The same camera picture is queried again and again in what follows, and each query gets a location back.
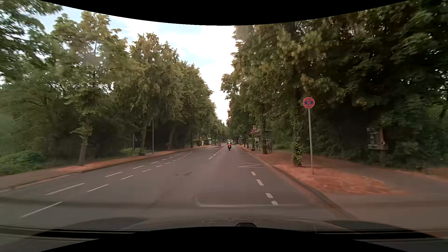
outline asphalt road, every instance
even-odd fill
[[[0,194],[0,225],[10,226],[57,228],[114,217],[175,220],[214,211],[221,217],[337,218],[281,173],[238,146],[229,151],[225,145],[186,149]]]

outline tree trunk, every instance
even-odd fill
[[[87,150],[87,136],[82,136],[81,151],[79,152],[78,165],[84,166],[86,161],[86,150]]]
[[[85,128],[86,129],[90,128],[90,123],[88,120],[85,124]],[[78,166],[84,166],[84,163],[86,161],[87,140],[88,140],[89,136],[82,135],[81,138],[82,138],[82,143],[81,143],[81,150],[79,152]]]
[[[172,141],[173,141],[174,133],[175,133],[175,132],[176,132],[176,125],[173,125],[172,128],[171,128],[171,132],[170,132],[170,134],[169,134],[169,142],[168,142],[168,144],[167,144],[167,146],[168,146],[168,150],[171,150],[171,147],[172,147]]]
[[[297,112],[293,112],[293,164],[297,167],[302,167],[302,140],[300,139],[299,118]]]
[[[263,115],[263,120],[261,122],[261,136],[260,136],[260,142],[261,142],[261,148],[263,149],[263,154],[267,154],[267,146],[266,146],[266,117]]]
[[[146,140],[146,128],[148,126],[148,119],[143,121],[143,129],[142,129],[142,142],[140,143],[140,151],[138,152],[139,156],[145,155],[145,140]]]

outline sidewalk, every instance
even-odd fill
[[[30,172],[24,172],[20,174],[13,174],[13,175],[6,175],[0,177],[0,192],[9,191],[12,189],[19,189],[27,186],[31,186],[37,183],[42,183],[46,181],[50,181],[53,179],[63,178],[65,176],[69,176],[71,174],[77,174],[77,173],[83,173],[88,172],[96,169],[101,169],[113,165],[119,165],[124,163],[129,163],[133,161],[138,161],[142,159],[157,157],[157,156],[163,156],[168,155],[176,152],[182,152],[186,150],[193,150],[197,148],[204,148],[209,147],[212,145],[203,145],[203,146],[196,146],[193,148],[183,148],[183,149],[177,149],[172,151],[161,151],[161,152],[155,152],[154,155],[152,153],[147,153],[146,156],[128,156],[123,158],[117,158],[117,159],[110,159],[106,161],[99,161],[99,162],[92,162],[88,163],[84,166],[67,166],[63,168],[49,168],[49,169],[42,169],[42,170],[35,170]]]
[[[295,167],[291,152],[263,155],[243,149],[320,191],[361,221],[448,236],[448,182],[443,179],[323,156],[313,156],[313,175],[307,154],[302,156],[304,167]]]

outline lamp post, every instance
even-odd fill
[[[210,129],[208,130],[208,137],[210,138],[210,131],[211,131],[211,128],[213,127],[213,126],[215,126],[215,125],[218,125],[219,124],[219,122],[218,123],[216,123],[216,124],[213,124],[211,127],[210,127]]]

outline no stopping sign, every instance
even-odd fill
[[[303,99],[303,106],[306,109],[310,109],[310,108],[314,107],[314,104],[315,104],[315,101],[311,97],[306,97],[305,99]]]

